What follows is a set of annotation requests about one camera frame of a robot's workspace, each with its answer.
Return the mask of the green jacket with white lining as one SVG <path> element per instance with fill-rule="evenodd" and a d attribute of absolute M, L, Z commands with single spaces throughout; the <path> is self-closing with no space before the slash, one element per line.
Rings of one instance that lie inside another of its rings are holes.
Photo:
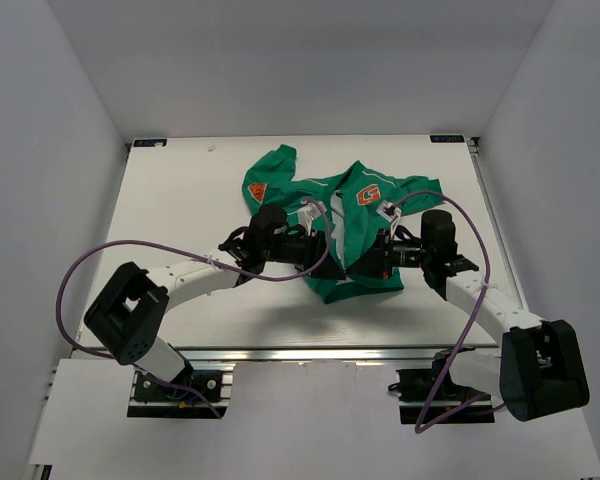
<path fill-rule="evenodd" d="M 412 175 L 395 178 L 366 167 L 356 161 L 349 168 L 331 177 L 297 179 L 297 151 L 288 145 L 266 153 L 245 173 L 242 194 L 249 211 L 254 214 L 263 204 L 283 207 L 291 224 L 299 222 L 298 211 L 306 197 L 324 204 L 331 222 L 331 255 L 348 267 L 372 246 L 380 229 L 390 222 L 378 213 L 384 201 L 393 203 L 415 192 L 403 202 L 402 216 L 431 209 L 442 199 L 422 192 L 442 191 L 439 180 Z"/>

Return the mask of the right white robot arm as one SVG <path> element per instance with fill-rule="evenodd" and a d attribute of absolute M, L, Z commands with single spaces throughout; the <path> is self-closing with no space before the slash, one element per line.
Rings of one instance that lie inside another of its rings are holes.
<path fill-rule="evenodd" d="M 347 271 L 387 280 L 398 268 L 419 268 L 443 300 L 467 313 L 497 344 L 498 354 L 462 345 L 437 353 L 428 373 L 405 374 L 391 385 L 406 402 L 435 399 L 456 405 L 472 395 L 494 396 L 526 422 L 586 406 L 590 390 L 574 328 L 520 308 L 459 254 L 450 213 L 429 210 L 417 238 L 379 230 L 372 246 Z"/>

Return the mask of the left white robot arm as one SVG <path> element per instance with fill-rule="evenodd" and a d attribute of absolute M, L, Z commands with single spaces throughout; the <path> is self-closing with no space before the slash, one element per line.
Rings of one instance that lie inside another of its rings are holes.
<path fill-rule="evenodd" d="M 252 279 L 266 280 L 269 263 L 295 267 L 296 278 L 340 281 L 346 275 L 331 255 L 332 227 L 323 203 L 306 198 L 300 222 L 290 225 L 278 205 L 263 205 L 246 227 L 235 230 L 206 256 L 155 269 L 119 266 L 85 314 L 84 323 L 121 365 L 144 371 L 168 398 L 191 387 L 192 367 L 159 329 L 175 307 Z"/>

